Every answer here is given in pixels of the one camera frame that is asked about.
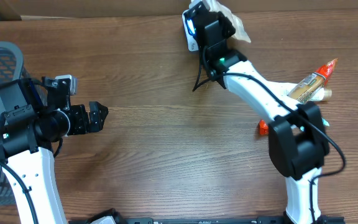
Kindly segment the beige plastic pouch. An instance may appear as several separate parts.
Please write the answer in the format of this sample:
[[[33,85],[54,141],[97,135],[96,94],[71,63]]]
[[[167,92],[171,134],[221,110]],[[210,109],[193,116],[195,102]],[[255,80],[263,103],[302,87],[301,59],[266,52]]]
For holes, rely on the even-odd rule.
[[[209,12],[221,12],[229,19],[232,26],[235,28],[235,33],[232,35],[232,38],[251,43],[251,39],[244,29],[242,20],[234,15],[228,7],[221,4],[218,0],[191,0],[188,8],[190,9],[199,2],[203,2]]]

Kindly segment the white Pantene tube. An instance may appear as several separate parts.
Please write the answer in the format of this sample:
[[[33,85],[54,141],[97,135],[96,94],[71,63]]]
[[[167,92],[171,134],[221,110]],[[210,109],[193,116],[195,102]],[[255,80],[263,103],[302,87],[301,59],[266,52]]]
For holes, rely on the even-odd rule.
[[[282,82],[270,82],[280,93],[289,94],[294,89],[296,83],[282,83]],[[329,88],[318,87],[310,96],[305,99],[298,97],[296,100],[300,103],[306,103],[307,101],[328,101],[332,97],[332,90]]]

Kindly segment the orange spaghetti packet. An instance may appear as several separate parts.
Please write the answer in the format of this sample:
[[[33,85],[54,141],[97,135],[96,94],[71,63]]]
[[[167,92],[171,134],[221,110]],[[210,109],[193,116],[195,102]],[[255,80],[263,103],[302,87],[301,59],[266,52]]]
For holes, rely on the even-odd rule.
[[[328,84],[328,81],[333,74],[337,62],[338,59],[335,58],[327,64],[322,65],[315,72],[302,79],[302,81],[300,81],[299,83],[296,83],[294,89],[292,89],[287,95],[280,93],[274,86],[270,84],[271,81],[267,82],[267,86],[277,91],[280,95],[286,95],[294,100],[296,100],[298,97],[300,97],[301,99],[305,99],[307,96],[310,96],[315,90],[317,90],[318,87],[329,88],[325,87],[325,85]]]

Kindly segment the teal wet wipes packet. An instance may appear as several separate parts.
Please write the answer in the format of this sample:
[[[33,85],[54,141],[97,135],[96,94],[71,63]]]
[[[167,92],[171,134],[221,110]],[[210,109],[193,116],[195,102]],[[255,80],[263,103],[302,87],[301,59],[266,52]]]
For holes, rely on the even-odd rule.
[[[330,126],[330,124],[324,118],[322,118],[322,122],[324,126]]]

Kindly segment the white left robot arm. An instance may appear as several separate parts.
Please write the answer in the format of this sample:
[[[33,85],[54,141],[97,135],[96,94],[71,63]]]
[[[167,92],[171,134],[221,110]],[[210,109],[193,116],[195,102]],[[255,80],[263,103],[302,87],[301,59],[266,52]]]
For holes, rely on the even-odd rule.
[[[55,180],[53,143],[103,129],[108,108],[72,105],[77,80],[21,78],[0,84],[0,166],[13,191],[21,223],[66,223]]]

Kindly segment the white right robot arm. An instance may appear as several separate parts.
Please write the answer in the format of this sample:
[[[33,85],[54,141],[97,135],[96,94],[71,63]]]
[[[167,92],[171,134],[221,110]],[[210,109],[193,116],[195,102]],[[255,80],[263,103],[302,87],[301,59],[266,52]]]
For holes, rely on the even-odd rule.
[[[192,1],[182,14],[189,50],[199,52],[209,82],[240,97],[267,122],[269,156],[285,177],[285,221],[322,223],[318,180],[329,140],[319,107],[279,93],[245,55],[229,48],[236,30],[223,12],[210,7],[207,1]]]

